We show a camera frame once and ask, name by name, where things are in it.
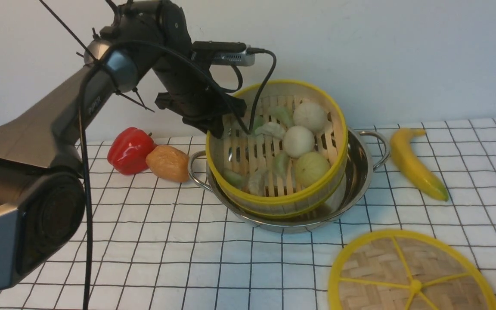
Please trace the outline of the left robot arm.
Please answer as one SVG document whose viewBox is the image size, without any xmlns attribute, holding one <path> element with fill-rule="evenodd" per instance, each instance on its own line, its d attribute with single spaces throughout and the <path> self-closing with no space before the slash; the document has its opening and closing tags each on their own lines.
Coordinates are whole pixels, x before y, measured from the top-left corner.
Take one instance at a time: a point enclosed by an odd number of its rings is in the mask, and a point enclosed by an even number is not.
<svg viewBox="0 0 496 310">
<path fill-rule="evenodd" d="M 214 137 L 222 117 L 243 117 L 244 100 L 226 94 L 215 65 L 253 65 L 248 45 L 192 42 L 182 8 L 169 0 L 108 1 L 114 18 L 85 47 L 85 64 L 16 119 L 0 126 L 0 290 L 18 284 L 59 251 L 91 215 L 82 181 L 88 157 L 76 143 L 113 95 L 124 96 L 153 70 L 167 90 L 159 109 Z"/>
</svg>

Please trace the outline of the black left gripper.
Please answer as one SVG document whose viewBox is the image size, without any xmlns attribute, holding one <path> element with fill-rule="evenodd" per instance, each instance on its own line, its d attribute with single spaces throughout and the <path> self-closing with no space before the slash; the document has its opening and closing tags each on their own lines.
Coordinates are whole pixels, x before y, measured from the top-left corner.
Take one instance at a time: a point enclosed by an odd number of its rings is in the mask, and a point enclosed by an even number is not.
<svg viewBox="0 0 496 310">
<path fill-rule="evenodd" d="M 153 71 L 167 92 L 159 93 L 155 104 L 182 117 L 183 123 L 220 139 L 224 132 L 223 116 L 238 112 L 244 117 L 244 100 L 226 94 L 227 101 L 199 71 L 173 56 L 162 56 Z"/>
</svg>

